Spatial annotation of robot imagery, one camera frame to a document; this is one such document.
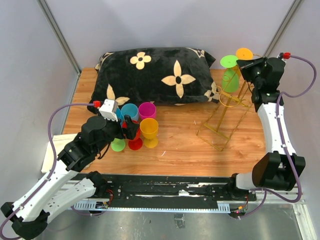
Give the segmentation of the green wine glass row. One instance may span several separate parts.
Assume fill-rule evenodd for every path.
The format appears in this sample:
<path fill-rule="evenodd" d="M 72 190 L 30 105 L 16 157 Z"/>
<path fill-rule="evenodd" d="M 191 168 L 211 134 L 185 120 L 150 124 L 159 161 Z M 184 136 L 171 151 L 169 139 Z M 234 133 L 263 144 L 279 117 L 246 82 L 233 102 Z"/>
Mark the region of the green wine glass row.
<path fill-rule="evenodd" d="M 221 86 L 227 93 L 234 93 L 239 88 L 239 76 L 236 68 L 237 60 L 238 57 L 236 55 L 226 55 L 220 60 L 220 65 L 225 68 Z"/>

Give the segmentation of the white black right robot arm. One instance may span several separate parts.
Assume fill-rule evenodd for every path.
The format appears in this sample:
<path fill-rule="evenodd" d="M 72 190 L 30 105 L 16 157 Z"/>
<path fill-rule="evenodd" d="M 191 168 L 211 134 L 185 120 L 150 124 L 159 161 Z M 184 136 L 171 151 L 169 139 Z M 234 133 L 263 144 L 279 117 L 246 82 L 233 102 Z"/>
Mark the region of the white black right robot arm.
<path fill-rule="evenodd" d="M 284 101 L 278 86 L 286 63 L 282 57 L 237 60 L 245 81 L 253 84 L 251 101 L 263 127 L 266 154 L 249 173 L 235 173 L 226 188 L 232 200 L 253 189 L 291 191 L 306 161 L 291 144 L 284 119 Z"/>

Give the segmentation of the blue wine glass front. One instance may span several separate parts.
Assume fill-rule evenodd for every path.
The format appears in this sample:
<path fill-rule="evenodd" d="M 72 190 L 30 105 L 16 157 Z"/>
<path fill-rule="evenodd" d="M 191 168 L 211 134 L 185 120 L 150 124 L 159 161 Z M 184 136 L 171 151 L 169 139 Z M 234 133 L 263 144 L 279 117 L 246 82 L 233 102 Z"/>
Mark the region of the blue wine glass front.
<path fill-rule="evenodd" d="M 116 116 L 119 119 L 120 124 L 122 125 L 122 123 L 124 121 L 124 116 L 122 115 L 122 112 L 121 112 L 120 108 L 116 109 Z"/>

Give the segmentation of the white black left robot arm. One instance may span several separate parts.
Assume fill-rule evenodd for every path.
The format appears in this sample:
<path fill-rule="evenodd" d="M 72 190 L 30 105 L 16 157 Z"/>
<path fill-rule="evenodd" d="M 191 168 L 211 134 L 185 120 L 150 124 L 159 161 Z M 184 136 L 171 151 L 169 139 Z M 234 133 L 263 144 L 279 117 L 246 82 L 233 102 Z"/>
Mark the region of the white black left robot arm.
<path fill-rule="evenodd" d="M 11 227 L 19 238 L 34 239 L 55 217 L 78 201 L 101 198 L 107 193 L 107 181 L 98 171 L 93 171 L 73 187 L 56 194 L 84 167 L 102 158 L 104 154 L 101 151 L 107 151 L 114 139 L 133 140 L 136 137 L 140 125 L 129 115 L 125 116 L 124 123 L 126 127 L 103 116 L 90 117 L 58 154 L 51 170 L 19 200 L 1 206 L 1 212 L 7 221 L 12 222 Z"/>

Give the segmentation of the pink wine glass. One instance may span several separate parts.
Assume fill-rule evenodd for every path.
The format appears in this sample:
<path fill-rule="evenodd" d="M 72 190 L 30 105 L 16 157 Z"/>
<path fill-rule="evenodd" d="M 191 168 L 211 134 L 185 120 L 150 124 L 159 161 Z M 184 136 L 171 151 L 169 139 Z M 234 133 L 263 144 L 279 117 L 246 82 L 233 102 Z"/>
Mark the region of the pink wine glass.
<path fill-rule="evenodd" d="M 144 120 L 147 118 L 155 119 L 157 114 L 157 109 L 153 103 L 144 102 L 138 107 L 138 113 L 141 120 Z"/>

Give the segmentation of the blue wine glass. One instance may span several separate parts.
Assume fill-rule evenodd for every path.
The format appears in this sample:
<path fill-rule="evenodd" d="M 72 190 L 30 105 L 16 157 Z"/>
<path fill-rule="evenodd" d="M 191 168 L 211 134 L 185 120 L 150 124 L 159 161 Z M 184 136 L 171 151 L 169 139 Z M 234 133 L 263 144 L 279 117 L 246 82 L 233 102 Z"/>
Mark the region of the blue wine glass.
<path fill-rule="evenodd" d="M 124 121 L 124 116 L 122 115 L 122 112 L 121 112 L 120 108 L 116 109 L 116 116 L 119 119 L 120 124 L 122 125 L 122 123 Z"/>
<path fill-rule="evenodd" d="M 123 116 L 129 115 L 132 120 L 138 121 L 139 120 L 139 112 L 138 107 L 133 103 L 127 103 L 121 108 L 121 114 Z"/>

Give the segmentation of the red wine glass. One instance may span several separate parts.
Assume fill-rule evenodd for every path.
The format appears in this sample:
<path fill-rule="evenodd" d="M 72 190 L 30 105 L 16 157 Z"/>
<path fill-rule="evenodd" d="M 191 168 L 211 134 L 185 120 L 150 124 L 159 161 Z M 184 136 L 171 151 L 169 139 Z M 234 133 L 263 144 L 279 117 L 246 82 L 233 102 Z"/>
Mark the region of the red wine glass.
<path fill-rule="evenodd" d="M 141 129 L 140 129 L 140 126 L 139 126 L 139 129 L 137 131 L 137 134 L 136 134 L 136 137 L 134 140 L 129 140 L 128 139 L 128 147 L 133 150 L 133 151 L 137 151 L 139 150 L 142 145 L 143 145 L 143 141 L 141 139 Z"/>

